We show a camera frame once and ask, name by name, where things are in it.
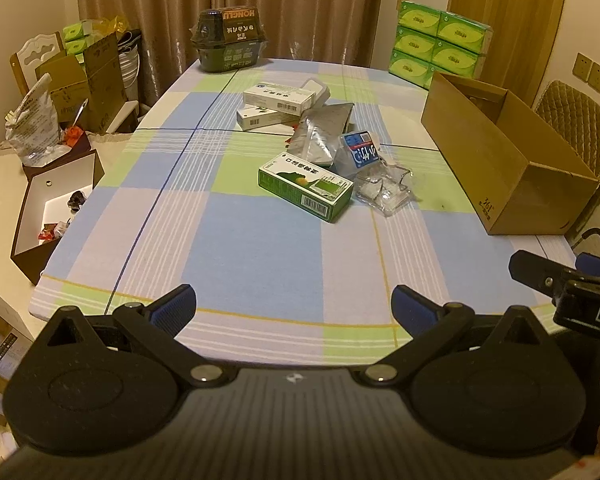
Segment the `brown curtain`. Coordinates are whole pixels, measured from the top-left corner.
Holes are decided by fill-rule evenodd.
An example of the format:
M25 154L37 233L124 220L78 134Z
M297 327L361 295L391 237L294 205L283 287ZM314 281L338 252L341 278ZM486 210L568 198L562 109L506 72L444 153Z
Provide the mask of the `brown curtain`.
M120 18L140 31L140 98L152 105L196 58L215 70L228 50L260 58L366 65L380 0L78 0L81 18Z

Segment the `brown hexagonal gift box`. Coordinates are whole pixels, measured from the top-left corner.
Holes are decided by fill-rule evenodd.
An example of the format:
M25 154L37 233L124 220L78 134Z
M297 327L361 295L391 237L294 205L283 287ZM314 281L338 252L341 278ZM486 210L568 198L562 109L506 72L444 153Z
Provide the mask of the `brown hexagonal gift box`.
M104 175L104 168L84 134L65 155L44 167L27 167L24 173L28 184L10 258L35 285L76 211Z

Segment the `green tissue packs left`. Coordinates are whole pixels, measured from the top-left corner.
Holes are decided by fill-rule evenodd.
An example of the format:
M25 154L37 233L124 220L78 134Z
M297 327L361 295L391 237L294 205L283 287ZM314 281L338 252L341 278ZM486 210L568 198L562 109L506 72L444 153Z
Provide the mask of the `green tissue packs left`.
M68 55L84 63L84 52L88 47L102 39L98 24L94 20L84 20L65 26L61 32L62 43Z

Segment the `wall switch plates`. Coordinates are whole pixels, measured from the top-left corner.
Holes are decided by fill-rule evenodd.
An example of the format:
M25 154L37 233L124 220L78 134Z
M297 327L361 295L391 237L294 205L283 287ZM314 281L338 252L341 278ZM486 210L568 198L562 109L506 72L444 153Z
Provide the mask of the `wall switch plates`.
M573 64L572 74L600 94L600 64L592 61L586 55L578 53Z

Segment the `small white plastic case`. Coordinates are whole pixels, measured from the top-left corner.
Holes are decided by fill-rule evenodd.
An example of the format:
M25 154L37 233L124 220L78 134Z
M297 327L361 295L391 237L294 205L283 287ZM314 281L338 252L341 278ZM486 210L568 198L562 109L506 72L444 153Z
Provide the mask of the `small white plastic case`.
M328 85L316 78L309 78L301 89L312 93L312 107L323 106L330 97Z

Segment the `wooden door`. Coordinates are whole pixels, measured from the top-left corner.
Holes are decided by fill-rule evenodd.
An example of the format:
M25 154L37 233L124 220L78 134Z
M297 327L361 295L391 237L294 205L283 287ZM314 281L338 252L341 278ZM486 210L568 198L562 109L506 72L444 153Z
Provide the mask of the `wooden door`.
M448 10L493 30L480 79L531 105L539 92L565 0L449 0Z

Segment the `crumpled plastic bag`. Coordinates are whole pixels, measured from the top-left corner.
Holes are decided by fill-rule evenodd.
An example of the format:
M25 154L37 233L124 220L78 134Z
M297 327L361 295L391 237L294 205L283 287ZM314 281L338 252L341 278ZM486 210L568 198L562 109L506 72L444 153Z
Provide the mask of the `crumpled plastic bag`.
M59 156L61 131L50 97L52 81L50 74L44 74L5 117L6 141L24 166L43 167Z

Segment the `brown cardboard box background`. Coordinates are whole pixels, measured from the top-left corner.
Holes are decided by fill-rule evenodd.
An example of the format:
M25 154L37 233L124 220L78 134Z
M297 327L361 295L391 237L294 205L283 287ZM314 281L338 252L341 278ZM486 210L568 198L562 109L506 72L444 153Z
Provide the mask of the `brown cardboard box background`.
M105 132L128 100L114 34L92 44L83 52L84 63L74 55L55 56L38 66L36 76L49 74L50 97L61 124L73 122L79 108L86 103L76 122L84 130Z

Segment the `quilted brown chair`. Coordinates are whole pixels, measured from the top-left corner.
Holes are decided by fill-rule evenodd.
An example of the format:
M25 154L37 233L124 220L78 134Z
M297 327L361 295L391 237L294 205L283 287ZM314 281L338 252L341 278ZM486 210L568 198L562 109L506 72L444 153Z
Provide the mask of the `quilted brown chair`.
M544 90L535 113L571 145L598 180L593 197L567 233L567 240L575 242L600 206L600 104L569 84L554 80Z

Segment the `silver foil pouch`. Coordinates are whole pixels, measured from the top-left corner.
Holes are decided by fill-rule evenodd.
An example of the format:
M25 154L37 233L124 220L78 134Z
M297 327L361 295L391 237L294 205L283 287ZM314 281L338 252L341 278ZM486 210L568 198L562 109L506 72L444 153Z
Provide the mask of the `silver foil pouch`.
M347 131L353 103L325 104L302 114L287 152L311 164L330 168L339 138Z

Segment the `blue label plastic container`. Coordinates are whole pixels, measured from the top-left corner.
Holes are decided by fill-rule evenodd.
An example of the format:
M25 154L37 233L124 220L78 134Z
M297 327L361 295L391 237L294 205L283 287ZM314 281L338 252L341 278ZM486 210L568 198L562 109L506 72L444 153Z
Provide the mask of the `blue label plastic container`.
M348 132L340 136L334 167L341 177L352 178L379 161L376 145L368 131Z

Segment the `green tissue pack stack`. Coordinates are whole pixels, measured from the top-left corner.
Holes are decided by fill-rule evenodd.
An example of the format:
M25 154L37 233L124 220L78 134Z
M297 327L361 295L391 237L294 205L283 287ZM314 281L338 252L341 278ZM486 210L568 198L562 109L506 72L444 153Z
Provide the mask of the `green tissue pack stack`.
M426 90L434 72L478 79L492 36L489 25L404 0L388 72Z

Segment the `white carved chair back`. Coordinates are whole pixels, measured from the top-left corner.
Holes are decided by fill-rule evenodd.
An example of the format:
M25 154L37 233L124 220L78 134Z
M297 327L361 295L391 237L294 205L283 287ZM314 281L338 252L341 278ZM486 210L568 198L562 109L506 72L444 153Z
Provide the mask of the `white carved chair back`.
M61 34L54 32L30 38L9 58L12 74L22 96L38 81L35 73L38 66L61 54L65 54Z

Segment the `green medicine box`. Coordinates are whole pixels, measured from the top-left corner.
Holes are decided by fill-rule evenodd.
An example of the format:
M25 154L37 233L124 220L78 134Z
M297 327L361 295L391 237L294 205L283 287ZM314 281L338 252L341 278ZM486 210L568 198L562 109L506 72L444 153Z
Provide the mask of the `green medicine box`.
M349 205L354 187L352 181L287 152L259 168L258 185L329 223Z

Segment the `clear plastic packaging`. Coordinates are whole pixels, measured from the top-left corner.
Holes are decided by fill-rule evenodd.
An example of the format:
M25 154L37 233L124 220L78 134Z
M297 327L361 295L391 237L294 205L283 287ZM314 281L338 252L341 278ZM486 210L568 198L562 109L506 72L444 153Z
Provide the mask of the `clear plastic packaging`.
M391 217L415 199L413 177L411 169L381 159L355 175L354 194L385 217Z

